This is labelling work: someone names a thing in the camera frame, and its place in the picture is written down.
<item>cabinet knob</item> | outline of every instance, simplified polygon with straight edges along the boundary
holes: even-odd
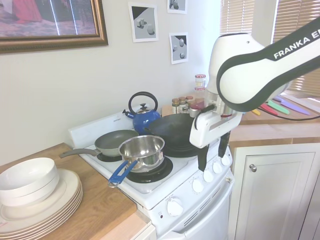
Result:
[[[251,171],[254,173],[257,171],[257,167],[254,164],[251,164],[249,168],[251,168]]]

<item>blue kettle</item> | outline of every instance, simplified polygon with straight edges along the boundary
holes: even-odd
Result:
[[[146,107],[145,103],[142,103],[140,104],[141,108],[137,112],[134,112],[131,106],[131,102],[136,96],[146,96],[151,98],[154,101],[154,109],[151,110]],[[128,118],[133,119],[133,127],[136,132],[138,132],[140,135],[147,135],[150,133],[146,132],[144,128],[148,128],[150,123],[161,118],[160,114],[157,112],[157,108],[158,101],[156,97],[150,92],[140,91],[134,94],[129,100],[130,112],[123,110],[122,113],[125,114]]]

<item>gold frame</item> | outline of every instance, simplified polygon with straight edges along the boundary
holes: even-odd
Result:
[[[0,37],[0,54],[107,46],[102,0],[91,0],[91,6],[96,34]]]

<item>oven door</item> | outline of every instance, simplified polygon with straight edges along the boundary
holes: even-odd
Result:
[[[233,185],[233,176],[227,177],[226,183],[219,190],[217,201],[204,211],[205,214],[199,215],[185,231],[171,231],[161,240],[227,240],[229,197]]]

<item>kettle handle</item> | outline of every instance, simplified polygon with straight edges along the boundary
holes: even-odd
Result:
[[[146,97],[151,98],[154,101],[154,109],[153,109],[153,111],[157,111],[157,109],[158,109],[158,100],[156,99],[156,97],[153,94],[151,94],[150,92],[139,91],[136,94],[134,94],[129,100],[130,113],[132,113],[133,115],[136,115],[135,111],[132,109],[132,106],[131,106],[131,102],[136,96],[146,96]]]

